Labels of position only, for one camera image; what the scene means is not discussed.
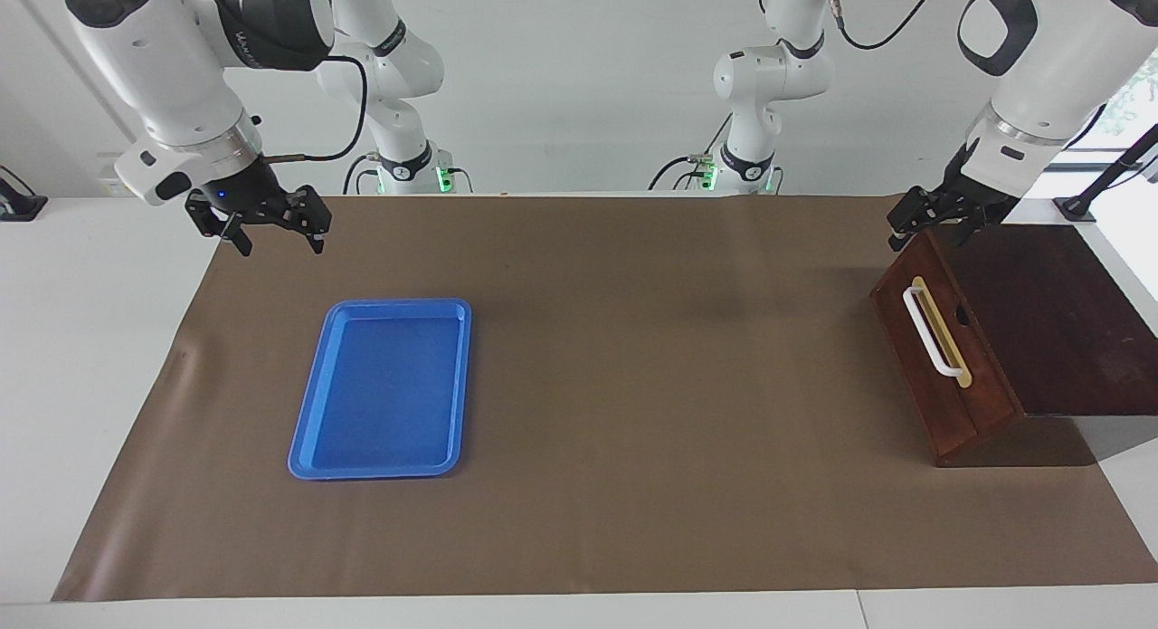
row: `drawer handle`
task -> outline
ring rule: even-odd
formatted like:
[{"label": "drawer handle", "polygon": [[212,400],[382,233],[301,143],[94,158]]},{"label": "drawer handle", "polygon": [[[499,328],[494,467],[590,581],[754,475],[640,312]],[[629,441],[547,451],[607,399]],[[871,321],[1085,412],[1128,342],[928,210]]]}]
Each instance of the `drawer handle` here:
[{"label": "drawer handle", "polygon": [[[902,297],[909,316],[913,316],[917,335],[921,336],[921,343],[925,345],[925,352],[932,360],[933,368],[945,378],[957,379],[962,389],[968,389],[973,385],[973,374],[969,373],[968,366],[965,366],[965,358],[957,348],[957,343],[953,342],[953,336],[950,335],[948,327],[932,300],[925,279],[915,278],[913,287],[906,290]],[[957,365],[951,365],[950,360],[955,361]]]}]

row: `white handle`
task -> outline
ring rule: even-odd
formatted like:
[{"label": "white handle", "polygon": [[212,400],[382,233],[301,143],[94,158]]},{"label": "white handle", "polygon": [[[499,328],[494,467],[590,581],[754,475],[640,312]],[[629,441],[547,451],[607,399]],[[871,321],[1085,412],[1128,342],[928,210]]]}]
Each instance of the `white handle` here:
[{"label": "white handle", "polygon": [[913,316],[913,324],[917,329],[917,335],[921,336],[921,341],[925,345],[925,351],[929,352],[929,358],[933,361],[937,373],[943,374],[945,378],[961,378],[965,374],[965,370],[953,368],[945,361],[937,341],[933,339],[933,334],[925,322],[925,316],[921,314],[921,303],[917,302],[917,294],[922,292],[922,287],[913,286],[902,294],[904,307],[909,308],[909,316]]}]

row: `drawer front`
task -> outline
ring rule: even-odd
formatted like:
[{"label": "drawer front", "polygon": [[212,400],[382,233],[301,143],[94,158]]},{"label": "drawer front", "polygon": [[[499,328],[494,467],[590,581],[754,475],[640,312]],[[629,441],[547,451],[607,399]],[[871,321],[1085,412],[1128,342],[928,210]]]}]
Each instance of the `drawer front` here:
[{"label": "drawer front", "polygon": [[930,234],[910,242],[873,291],[873,301],[939,463],[951,463],[1018,417],[968,300]]}]

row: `wooden cabinet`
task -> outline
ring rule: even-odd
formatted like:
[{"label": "wooden cabinet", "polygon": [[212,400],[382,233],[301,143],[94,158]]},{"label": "wooden cabinet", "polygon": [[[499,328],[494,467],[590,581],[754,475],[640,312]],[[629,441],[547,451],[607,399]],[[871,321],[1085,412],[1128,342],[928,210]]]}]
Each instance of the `wooden cabinet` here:
[{"label": "wooden cabinet", "polygon": [[1158,437],[1158,339],[1072,226],[950,235],[872,292],[937,465],[1091,465]]}]

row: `brown mat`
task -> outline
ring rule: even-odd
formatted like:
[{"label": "brown mat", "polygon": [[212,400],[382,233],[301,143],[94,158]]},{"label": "brown mat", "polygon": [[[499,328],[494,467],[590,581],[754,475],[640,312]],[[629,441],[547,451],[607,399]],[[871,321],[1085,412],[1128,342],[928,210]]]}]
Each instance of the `brown mat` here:
[{"label": "brown mat", "polygon": [[[1097,467],[930,466],[868,302],[889,200],[330,204],[322,258],[219,250],[54,599],[1158,580]],[[294,480],[328,308],[438,295],[459,468]]]}]

